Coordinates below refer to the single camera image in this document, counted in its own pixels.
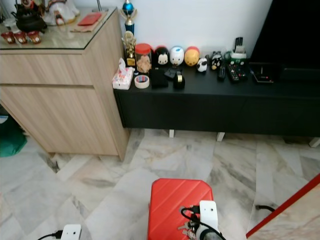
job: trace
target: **red box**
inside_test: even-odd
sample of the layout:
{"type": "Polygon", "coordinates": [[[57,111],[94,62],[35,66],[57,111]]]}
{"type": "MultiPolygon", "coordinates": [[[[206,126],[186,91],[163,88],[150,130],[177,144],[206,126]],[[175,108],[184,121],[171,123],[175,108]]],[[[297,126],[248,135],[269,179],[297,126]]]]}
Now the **red box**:
{"type": "Polygon", "coordinates": [[[152,184],[147,240],[188,240],[177,228],[188,222],[181,207],[213,201],[212,188],[202,180],[160,178],[152,184]]]}

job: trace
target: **tile floor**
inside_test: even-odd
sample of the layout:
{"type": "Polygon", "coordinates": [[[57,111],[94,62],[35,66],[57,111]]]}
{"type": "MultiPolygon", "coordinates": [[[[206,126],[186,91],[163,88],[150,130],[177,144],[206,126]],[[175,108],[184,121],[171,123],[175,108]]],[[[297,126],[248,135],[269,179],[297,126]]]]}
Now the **tile floor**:
{"type": "Polygon", "coordinates": [[[320,148],[280,136],[133,129],[125,160],[56,154],[29,139],[0,158],[0,239],[36,240],[82,225],[82,240],[144,240],[151,184],[158,178],[200,179],[213,190],[219,230],[245,234],[320,173],[320,148]]]}

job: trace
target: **white wall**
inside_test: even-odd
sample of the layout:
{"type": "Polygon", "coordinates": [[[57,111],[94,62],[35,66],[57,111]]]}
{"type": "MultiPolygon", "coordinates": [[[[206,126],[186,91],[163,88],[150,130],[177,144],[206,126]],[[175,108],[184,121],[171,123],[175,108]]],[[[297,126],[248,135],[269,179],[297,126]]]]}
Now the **white wall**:
{"type": "MultiPolygon", "coordinates": [[[[13,9],[14,0],[10,3],[13,9]]],[[[76,6],[97,7],[96,0],[74,0],[76,6]]],[[[125,0],[100,0],[102,6],[121,8],[125,0]]],[[[200,50],[233,47],[236,37],[244,37],[248,55],[266,19],[272,0],[131,0],[138,10],[135,36],[138,43],[154,48],[181,45],[200,50]]]]}

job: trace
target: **panda figurine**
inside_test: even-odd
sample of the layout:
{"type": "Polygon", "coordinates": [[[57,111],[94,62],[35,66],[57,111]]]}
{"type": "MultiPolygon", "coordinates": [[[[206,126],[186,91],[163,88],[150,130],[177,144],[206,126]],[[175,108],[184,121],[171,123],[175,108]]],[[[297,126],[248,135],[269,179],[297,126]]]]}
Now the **panda figurine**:
{"type": "Polygon", "coordinates": [[[198,70],[198,72],[202,73],[207,71],[208,59],[209,55],[206,55],[205,57],[199,59],[198,63],[196,64],[196,69],[198,70]]]}
{"type": "Polygon", "coordinates": [[[180,46],[174,46],[170,49],[170,62],[173,66],[179,66],[184,62],[185,51],[180,46]]]}
{"type": "Polygon", "coordinates": [[[221,64],[222,64],[221,51],[214,51],[211,58],[211,69],[216,70],[220,68],[221,64]]]}
{"type": "Polygon", "coordinates": [[[156,62],[159,65],[165,65],[169,62],[169,50],[164,46],[159,46],[154,51],[156,62]]]}

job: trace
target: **console leg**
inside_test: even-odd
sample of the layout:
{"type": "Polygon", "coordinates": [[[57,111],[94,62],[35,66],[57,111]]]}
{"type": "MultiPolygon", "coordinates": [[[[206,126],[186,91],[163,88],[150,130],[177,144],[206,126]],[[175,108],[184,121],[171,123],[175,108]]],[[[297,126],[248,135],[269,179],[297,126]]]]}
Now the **console leg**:
{"type": "Polygon", "coordinates": [[[175,130],[169,129],[169,138],[173,139],[175,136],[175,130]]]}
{"type": "Polygon", "coordinates": [[[222,142],[222,139],[224,139],[224,136],[225,136],[225,132],[218,132],[217,135],[216,135],[216,141],[217,142],[222,142]]]}
{"type": "Polygon", "coordinates": [[[314,137],[311,142],[309,142],[309,146],[311,148],[316,148],[320,144],[320,137],[314,137]]]}

